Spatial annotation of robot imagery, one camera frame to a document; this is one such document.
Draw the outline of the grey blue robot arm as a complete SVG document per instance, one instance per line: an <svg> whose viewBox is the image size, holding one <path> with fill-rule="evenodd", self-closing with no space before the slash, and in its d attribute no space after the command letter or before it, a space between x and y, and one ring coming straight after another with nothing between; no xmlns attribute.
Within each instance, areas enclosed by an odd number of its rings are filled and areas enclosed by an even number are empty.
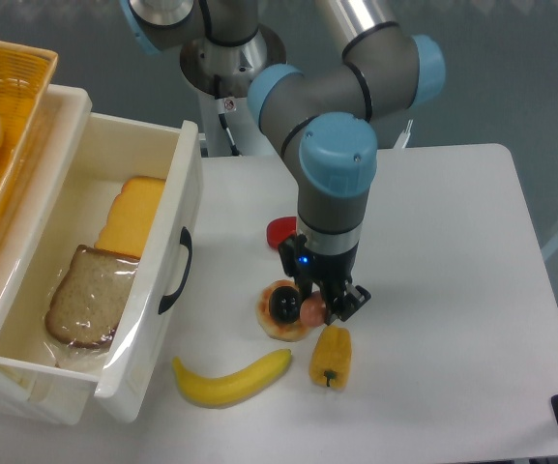
<svg viewBox="0 0 558 464"><path fill-rule="evenodd" d="M377 168L370 122L441 92L446 65L439 45L405 35L385 1L321 1L341 64L309 79L286 63L254 1L120 7L147 52L180 48L191 86L218 100L246 100L298 186L296 229L279 245L283 270L303 300L319 292L327 323L349 319L370 298L351 276Z"/></svg>

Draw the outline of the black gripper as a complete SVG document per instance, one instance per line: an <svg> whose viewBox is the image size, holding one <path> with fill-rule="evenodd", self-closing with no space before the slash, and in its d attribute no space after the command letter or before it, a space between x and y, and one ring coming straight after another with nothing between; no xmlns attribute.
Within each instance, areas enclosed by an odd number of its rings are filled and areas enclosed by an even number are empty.
<svg viewBox="0 0 558 464"><path fill-rule="evenodd" d="M340 254L323 254L309 249L303 234L291 234L279 244L278 251L283 271L297 282L301 304L312 295L313 283L328 288L321 289L326 306L324 322L347 321L371 299L371 294L361 285L354 285L352 269L358 246Z"/></svg>

